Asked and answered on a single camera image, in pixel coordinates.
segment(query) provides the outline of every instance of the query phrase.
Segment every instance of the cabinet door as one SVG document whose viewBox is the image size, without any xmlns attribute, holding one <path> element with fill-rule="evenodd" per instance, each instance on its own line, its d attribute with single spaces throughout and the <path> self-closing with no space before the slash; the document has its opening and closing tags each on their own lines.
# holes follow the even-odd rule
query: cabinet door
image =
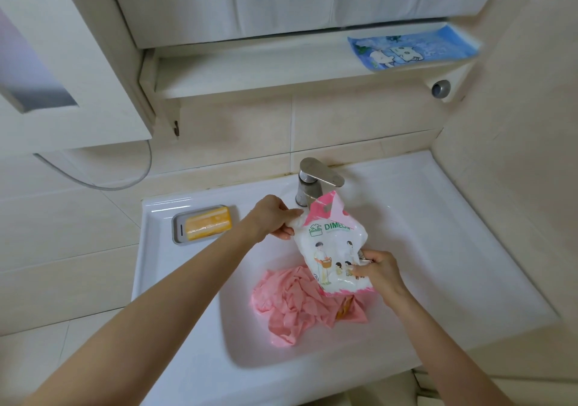
<svg viewBox="0 0 578 406">
<path fill-rule="evenodd" d="M 151 138 L 150 107 L 91 32 L 118 30 L 114 18 L 95 28 L 73 0 L 0 0 L 0 157 Z"/>
</svg>

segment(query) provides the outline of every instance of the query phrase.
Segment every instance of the yellow soap bar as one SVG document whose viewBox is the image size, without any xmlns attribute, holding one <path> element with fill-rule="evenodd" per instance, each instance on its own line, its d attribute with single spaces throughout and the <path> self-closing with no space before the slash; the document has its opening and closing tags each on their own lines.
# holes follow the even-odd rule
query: yellow soap bar
<svg viewBox="0 0 578 406">
<path fill-rule="evenodd" d="M 232 227 L 231 215 L 227 206 L 220 206 L 206 213 L 192 216 L 185 220 L 184 230 L 187 239 L 197 240 L 209 235 L 215 235 L 230 230 Z"/>
</svg>

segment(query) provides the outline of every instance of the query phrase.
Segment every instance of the cable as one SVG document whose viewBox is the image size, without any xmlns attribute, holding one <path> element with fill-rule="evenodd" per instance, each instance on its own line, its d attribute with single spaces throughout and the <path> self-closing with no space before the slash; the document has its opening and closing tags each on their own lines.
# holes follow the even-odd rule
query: cable
<svg viewBox="0 0 578 406">
<path fill-rule="evenodd" d="M 56 167 L 54 164 L 52 164 L 50 161 L 48 161 L 46 158 L 44 158 L 42 155 L 38 154 L 38 153 L 33 153 L 33 155 L 38 158 L 40 161 L 42 161 L 43 163 L 45 163 L 47 166 L 49 166 L 49 168 L 51 168 L 52 170 L 57 171 L 58 173 L 60 173 L 62 176 L 64 176 L 65 178 L 70 179 L 72 182 L 76 182 L 77 184 L 80 184 L 84 187 L 88 187 L 89 189 L 93 189 L 93 190 L 101 190 L 101 191 L 119 191 L 119 190 L 126 190 L 127 188 L 132 187 L 133 185 L 137 185 L 138 183 L 140 183 L 144 178 L 146 178 L 146 176 L 148 175 L 148 172 L 150 172 L 150 168 L 153 165 L 153 151 L 150 148 L 150 142 L 147 140 L 146 144 L 148 146 L 148 167 L 146 168 L 146 171 L 144 172 L 144 174 L 137 179 L 136 181 L 133 181 L 129 184 L 126 185 L 121 185 L 120 187 L 100 187 L 98 185 L 94 185 L 94 184 L 89 184 L 86 183 L 84 181 L 81 181 L 79 179 L 76 179 L 74 176 L 70 176 L 68 173 L 66 173 L 64 170 Z"/>
</svg>

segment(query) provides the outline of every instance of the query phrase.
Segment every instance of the faucet handle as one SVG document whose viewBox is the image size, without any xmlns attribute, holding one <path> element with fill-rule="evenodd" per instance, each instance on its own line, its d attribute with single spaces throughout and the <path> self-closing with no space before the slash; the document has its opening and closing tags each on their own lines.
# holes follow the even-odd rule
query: faucet handle
<svg viewBox="0 0 578 406">
<path fill-rule="evenodd" d="M 299 177 L 303 182 L 314 183 L 319 180 L 333 185 L 333 187 L 342 187 L 345 184 L 343 176 L 316 158 L 303 158 L 299 168 Z"/>
</svg>

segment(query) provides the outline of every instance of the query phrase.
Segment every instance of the laundry detergent package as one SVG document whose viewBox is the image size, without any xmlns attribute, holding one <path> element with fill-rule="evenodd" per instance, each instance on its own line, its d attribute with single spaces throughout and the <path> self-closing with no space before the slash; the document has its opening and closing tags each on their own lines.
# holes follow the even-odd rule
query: laundry detergent package
<svg viewBox="0 0 578 406">
<path fill-rule="evenodd" d="M 331 191 L 290 224 L 297 247 L 326 296 L 373 291 L 369 278 L 351 273 L 353 265 L 371 262 L 361 253 L 365 228 L 343 208 L 341 198 Z"/>
<path fill-rule="evenodd" d="M 410 35 L 348 38 L 348 41 L 365 68 L 371 71 L 477 55 L 477 47 L 468 43 L 450 25 Z"/>
</svg>

